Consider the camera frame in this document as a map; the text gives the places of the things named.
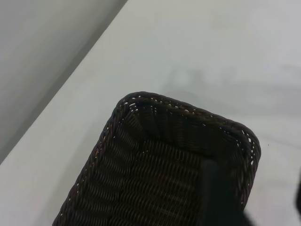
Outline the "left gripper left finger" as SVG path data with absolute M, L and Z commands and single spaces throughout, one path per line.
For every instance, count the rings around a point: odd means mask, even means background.
M 223 169 L 212 160 L 202 163 L 202 226 L 251 226 L 241 210 Z

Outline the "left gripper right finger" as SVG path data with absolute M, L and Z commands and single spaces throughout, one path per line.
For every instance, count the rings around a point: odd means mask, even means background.
M 301 181 L 298 182 L 298 187 L 296 191 L 296 197 L 295 197 L 295 207 L 297 209 L 298 213 L 301 213 Z

